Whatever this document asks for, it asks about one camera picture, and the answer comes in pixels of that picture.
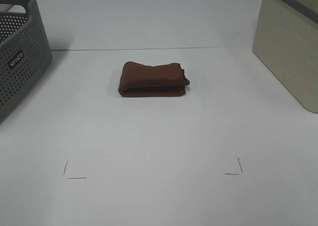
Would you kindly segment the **brown towel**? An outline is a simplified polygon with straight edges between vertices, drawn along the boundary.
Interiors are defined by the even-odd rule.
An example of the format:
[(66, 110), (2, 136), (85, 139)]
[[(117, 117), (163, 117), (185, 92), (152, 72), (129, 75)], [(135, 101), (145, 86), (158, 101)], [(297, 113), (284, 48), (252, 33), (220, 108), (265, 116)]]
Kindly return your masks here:
[(179, 63), (147, 66), (126, 62), (118, 92), (123, 97), (178, 97), (186, 94), (190, 80)]

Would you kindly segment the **beige plastic storage box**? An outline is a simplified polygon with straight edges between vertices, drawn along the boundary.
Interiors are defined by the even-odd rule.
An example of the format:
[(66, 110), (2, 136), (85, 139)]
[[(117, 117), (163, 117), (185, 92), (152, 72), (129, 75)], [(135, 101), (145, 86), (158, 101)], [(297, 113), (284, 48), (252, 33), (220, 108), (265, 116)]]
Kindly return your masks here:
[(318, 0), (262, 0), (253, 53), (308, 111), (318, 111)]

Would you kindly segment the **grey perforated plastic basket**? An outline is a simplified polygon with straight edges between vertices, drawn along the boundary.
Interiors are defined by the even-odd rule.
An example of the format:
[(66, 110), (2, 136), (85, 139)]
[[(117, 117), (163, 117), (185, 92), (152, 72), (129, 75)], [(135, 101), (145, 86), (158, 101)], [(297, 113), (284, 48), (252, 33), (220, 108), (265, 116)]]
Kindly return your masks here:
[(0, 14), (0, 119), (29, 93), (52, 61), (37, 0), (0, 0), (25, 12)]

